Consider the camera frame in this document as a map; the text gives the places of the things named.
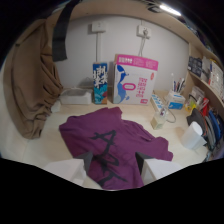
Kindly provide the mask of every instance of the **white container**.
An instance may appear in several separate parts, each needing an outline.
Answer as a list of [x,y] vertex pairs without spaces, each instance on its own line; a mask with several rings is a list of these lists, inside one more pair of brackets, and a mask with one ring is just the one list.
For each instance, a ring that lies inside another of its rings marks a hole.
[[91,104],[91,89],[68,89],[62,92],[60,96],[61,104]]
[[181,110],[184,103],[185,98],[172,90],[170,90],[169,94],[166,96],[166,104],[169,109]]
[[203,146],[206,141],[201,137],[203,134],[201,126],[193,121],[181,137],[181,144],[187,149],[197,149]]

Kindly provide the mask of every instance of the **desk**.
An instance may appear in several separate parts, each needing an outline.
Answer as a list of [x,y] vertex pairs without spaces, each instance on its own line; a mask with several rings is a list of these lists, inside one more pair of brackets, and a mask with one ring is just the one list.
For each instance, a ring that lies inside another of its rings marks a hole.
[[[155,91],[155,94],[163,99],[167,92]],[[166,122],[163,129],[154,130],[150,123],[155,113],[151,103],[149,105],[125,105],[113,104],[111,100],[111,90],[108,89],[107,105],[95,105],[93,103],[90,105],[62,105],[60,112],[53,113],[48,117],[41,138],[28,142],[22,162],[43,168],[50,162],[72,159],[58,130],[59,125],[65,123],[69,116],[85,115],[104,107],[120,107],[123,112],[122,119],[137,122],[153,136],[167,139],[169,141],[168,150],[174,155],[172,161],[182,167],[199,164],[205,159],[208,151],[206,147],[190,150],[184,148],[180,142],[181,136],[188,128],[186,120],[188,113],[185,109],[172,110],[176,116],[176,123]]]

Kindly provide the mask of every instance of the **cardboard box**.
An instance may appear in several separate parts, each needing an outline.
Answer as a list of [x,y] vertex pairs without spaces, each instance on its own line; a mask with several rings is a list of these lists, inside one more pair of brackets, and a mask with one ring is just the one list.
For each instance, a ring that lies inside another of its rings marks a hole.
[[95,104],[107,104],[107,63],[93,63]]
[[114,104],[148,105],[157,77],[158,61],[148,58],[115,56]]

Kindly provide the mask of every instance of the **shelf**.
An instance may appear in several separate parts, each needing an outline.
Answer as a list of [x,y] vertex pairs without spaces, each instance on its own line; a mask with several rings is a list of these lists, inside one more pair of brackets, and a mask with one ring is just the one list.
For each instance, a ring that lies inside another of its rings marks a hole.
[[195,77],[196,79],[200,80],[200,82],[206,87],[208,88],[216,97],[217,99],[219,100],[220,104],[223,106],[224,108],[224,103],[222,102],[222,99],[220,98],[220,96],[218,95],[218,93],[208,84],[206,83],[204,80],[201,80],[197,75],[195,75],[194,73],[190,72],[189,73]]

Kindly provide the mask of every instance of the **white box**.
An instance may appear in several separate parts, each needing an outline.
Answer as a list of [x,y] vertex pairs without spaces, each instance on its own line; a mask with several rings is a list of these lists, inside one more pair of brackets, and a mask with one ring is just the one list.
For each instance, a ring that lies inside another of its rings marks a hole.
[[67,89],[60,96],[61,104],[91,104],[91,89]]
[[158,61],[117,54],[114,64],[113,103],[148,105],[157,77]]
[[170,91],[166,97],[166,103],[169,109],[181,110],[185,103],[185,98],[178,93]]
[[182,169],[183,167],[178,163],[158,159],[145,159],[141,178],[144,185],[147,185]]

